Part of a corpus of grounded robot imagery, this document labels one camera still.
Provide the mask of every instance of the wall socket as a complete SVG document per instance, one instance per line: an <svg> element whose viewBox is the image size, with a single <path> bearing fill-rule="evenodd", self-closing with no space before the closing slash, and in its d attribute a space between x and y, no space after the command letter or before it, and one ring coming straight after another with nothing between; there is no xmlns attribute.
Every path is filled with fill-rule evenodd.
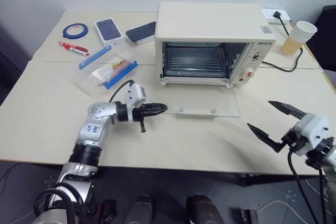
<svg viewBox="0 0 336 224"><path fill-rule="evenodd" d="M267 22L269 24L277 24L281 25L281 22L279 19L274 18L273 14L278 11L281 13L281 20L283 21L284 24L288 24L290 21L290 17L288 16L287 12L285 10L278 10L278 9L261 9L265 18L267 19Z"/></svg>

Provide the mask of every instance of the black cable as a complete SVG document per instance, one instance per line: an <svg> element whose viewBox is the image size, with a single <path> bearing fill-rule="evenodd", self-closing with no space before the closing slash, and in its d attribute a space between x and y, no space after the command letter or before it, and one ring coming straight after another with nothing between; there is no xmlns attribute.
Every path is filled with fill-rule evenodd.
<svg viewBox="0 0 336 224"><path fill-rule="evenodd" d="M87 222L85 205L84 205L84 201L82 197L80 196L79 192L72 185L68 183L59 182L53 185L54 188L57 188L59 186L67 188L72 193L72 195L75 197L79 205L79 224L85 224Z"/></svg>
<svg viewBox="0 0 336 224"><path fill-rule="evenodd" d="M305 191L303 191L303 187L302 187L302 184L301 184L299 175L296 173L296 171L295 171L295 169L294 169L294 167L293 167L293 163L292 163L292 154L293 154L293 151L290 150L289 153L288 153L288 156L287 156L287 161L288 161L289 168L290 168L290 170L292 171L292 173L293 173L293 175L294 175L294 178L295 178L295 180L296 180L296 182L297 182L297 184L298 184L298 187L299 187L300 192L301 192L301 194L302 194L302 196L303 196L303 199L305 200L305 202L306 202L306 204L307 204L307 207L308 207L308 209L309 209L311 215L313 216L313 219L314 219L315 223L316 223L316 224L319 224L318 221L317 221L317 218L316 218L316 216L315 216L315 214L314 214L314 212L313 212L313 209L311 208L311 205L310 205L310 203L309 203L309 201L308 201L308 198L307 198L307 196L306 196L306 194L305 194Z"/></svg>
<svg viewBox="0 0 336 224"><path fill-rule="evenodd" d="M321 198L323 223L327 224L327 214L325 212L324 190L323 190L323 172L321 167L319 168L319 178L320 178L320 198Z"/></svg>
<svg viewBox="0 0 336 224"><path fill-rule="evenodd" d="M280 16L275 16L275 17L276 17L277 19L280 20L280 22L281 22L283 28L285 29L285 32L286 32L287 36L289 36L289 33L288 33L288 31L287 31L287 28L285 27L285 25L284 25L284 23L283 23L281 17L280 17ZM302 53L303 53L303 49L302 49L302 47L300 47L300 54L299 54L299 56L298 56L298 57L296 58L296 60L295 60L295 65L294 65L294 67L293 67L292 69L290 69L290 70L281 68L281 67L279 67L279 66L277 66L277 65L274 65L274 64L272 64L272 63L269 63L269 62L267 62L267 61L262 61L261 63L266 64L266 65L269 65L269 66L271 66L271 67L273 67L273 68L279 69L280 71L290 73L290 72L293 72L293 71L296 69L296 67L298 66L298 61L299 61L299 59L300 59Z"/></svg>
<svg viewBox="0 0 336 224"><path fill-rule="evenodd" d="M21 163L17 163L13 166L11 166L5 173L4 175L1 176L0 178L0 182L5 178L5 181L4 181L4 185L2 186L2 189L1 189L1 192L0 192L0 196L2 195L2 193L4 192L5 190L5 187L6 187L6 183L7 183L7 180L8 180L8 177L9 177L9 173L13 170L14 167L18 166L18 165L21 165L23 164L22 162Z"/></svg>
<svg viewBox="0 0 336 224"><path fill-rule="evenodd" d="M110 99L109 102L112 102L113 98L116 96L116 94L119 92L119 90L121 90L122 87L124 87L127 83L129 83L130 86L132 86L133 83L134 83L134 81L133 81L133 80L128 80L128 81L124 82L120 87L118 87L118 89L117 89L117 90L115 91L115 93L112 95L112 97L111 97L111 99Z"/></svg>
<svg viewBox="0 0 336 224"><path fill-rule="evenodd" d="M41 199L41 197L45 194L56 194L57 196L59 196L62 201L65 204L65 209L66 209L66 213L67 213L67 223L68 224L76 224L76 219L75 219L75 211L73 209L73 205L71 202L71 199L69 198L69 196L62 190L59 189L55 189L55 188L48 188L45 189L44 191L40 192L40 194L36 197L35 202L34 202L34 214L36 215L36 217L40 216L40 210L39 210L39 201Z"/></svg>

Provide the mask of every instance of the stack of paper cups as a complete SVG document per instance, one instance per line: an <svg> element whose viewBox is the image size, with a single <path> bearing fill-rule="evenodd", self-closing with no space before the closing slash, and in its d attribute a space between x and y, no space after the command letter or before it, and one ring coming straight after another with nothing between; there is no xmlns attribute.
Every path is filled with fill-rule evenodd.
<svg viewBox="0 0 336 224"><path fill-rule="evenodd" d="M297 22L282 46L281 52L285 55L293 55L316 32L317 28L315 25L306 21Z"/></svg>

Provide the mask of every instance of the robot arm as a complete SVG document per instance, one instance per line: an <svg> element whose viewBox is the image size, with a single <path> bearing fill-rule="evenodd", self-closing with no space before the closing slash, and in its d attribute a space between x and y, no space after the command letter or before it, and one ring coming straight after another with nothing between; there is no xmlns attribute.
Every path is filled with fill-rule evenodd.
<svg viewBox="0 0 336 224"><path fill-rule="evenodd" d="M291 128L281 139L274 142L268 134L261 129L247 124L253 133L264 143L280 152L286 145L298 156L306 155L306 164L314 169L322 168L327 178L327 194L330 211L336 215L336 146L333 137L328 137L329 122L327 117L304 113L297 108L276 101L269 101L271 105L281 112L292 115L300 121Z"/></svg>
<svg viewBox="0 0 336 224"><path fill-rule="evenodd" d="M79 131L69 161L64 164L54 186L56 190L66 194L63 198L68 198L78 204L79 208L83 205L85 211L89 209L95 188L92 179L98 171L99 157L109 136L110 128L118 122L140 122L141 132L145 132L144 117L158 115L167 110L164 104L144 104L145 100L144 89L134 81L130 81L126 104L97 102L90 106L88 117ZM69 215L69 209L68 211L64 209L66 200L61 198L62 193L60 195L49 194L45 203L45 211L42 214L38 208L34 208L37 218L33 224L70 223L66 217ZM76 217L75 220L80 224L86 222L80 219L80 211L79 218Z"/></svg>

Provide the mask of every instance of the oven control knob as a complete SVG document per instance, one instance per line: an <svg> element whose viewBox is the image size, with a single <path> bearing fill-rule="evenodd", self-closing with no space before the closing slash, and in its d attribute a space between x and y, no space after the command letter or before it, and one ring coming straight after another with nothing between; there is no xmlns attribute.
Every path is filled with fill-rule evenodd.
<svg viewBox="0 0 336 224"><path fill-rule="evenodd" d="M253 68L245 68L243 70L243 78L251 78L254 75L254 70Z"/></svg>

